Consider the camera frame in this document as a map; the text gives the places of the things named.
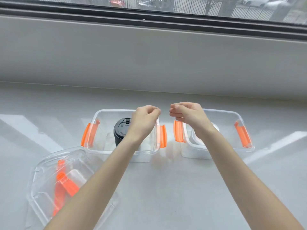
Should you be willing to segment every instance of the window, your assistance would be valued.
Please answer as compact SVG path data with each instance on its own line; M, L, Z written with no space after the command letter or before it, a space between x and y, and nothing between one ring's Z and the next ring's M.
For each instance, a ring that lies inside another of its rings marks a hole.
M307 24L307 0L37 0Z

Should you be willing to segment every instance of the white countertop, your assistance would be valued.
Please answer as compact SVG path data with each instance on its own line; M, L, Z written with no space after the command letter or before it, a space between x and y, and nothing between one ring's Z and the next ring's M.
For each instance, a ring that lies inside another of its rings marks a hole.
M162 110L168 145L150 163L129 164L120 201L103 229L249 229L211 160L181 157L169 105L238 112L255 145L248 166L307 228L307 105L286 101L0 83L2 229L43 229L28 208L30 169L48 153L80 145L99 109Z

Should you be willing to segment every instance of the hand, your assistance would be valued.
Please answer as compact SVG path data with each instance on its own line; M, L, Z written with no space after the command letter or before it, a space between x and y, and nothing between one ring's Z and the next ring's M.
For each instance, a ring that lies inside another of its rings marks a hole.
M131 125L125 138L142 143L151 133L160 114L161 110L155 106L148 105L137 108L132 114Z
M206 130L215 130L215 127L198 103L179 102L171 104L169 115L176 117L178 121L189 124L198 138L201 138L201 135Z

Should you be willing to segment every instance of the transparent plastic box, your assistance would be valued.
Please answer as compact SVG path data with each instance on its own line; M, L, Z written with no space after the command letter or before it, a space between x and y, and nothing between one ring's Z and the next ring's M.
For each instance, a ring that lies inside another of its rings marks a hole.
M241 116L233 111L203 109L213 126L226 138L233 149L244 157L246 153L254 151ZM181 142L181 154L186 158L212 159L205 144L196 136L188 124L174 122L174 136Z
M31 172L27 200L44 226L93 174L82 147L49 154L39 162ZM118 195L114 193L94 229L102 226L117 203Z
M105 109L96 112L93 120L84 131L81 146L86 153L97 155L105 161L116 148L114 126L123 118L131 118L135 110ZM160 126L159 119L152 132L144 139L130 162L149 162L160 148L166 147L165 126Z

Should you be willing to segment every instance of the black lid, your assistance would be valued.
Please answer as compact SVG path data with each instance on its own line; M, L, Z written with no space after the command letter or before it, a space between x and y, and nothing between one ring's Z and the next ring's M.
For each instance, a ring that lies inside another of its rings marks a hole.
M127 134L130 123L131 123L131 118L123 118L117 121L117 123L114 126L114 136L123 139Z

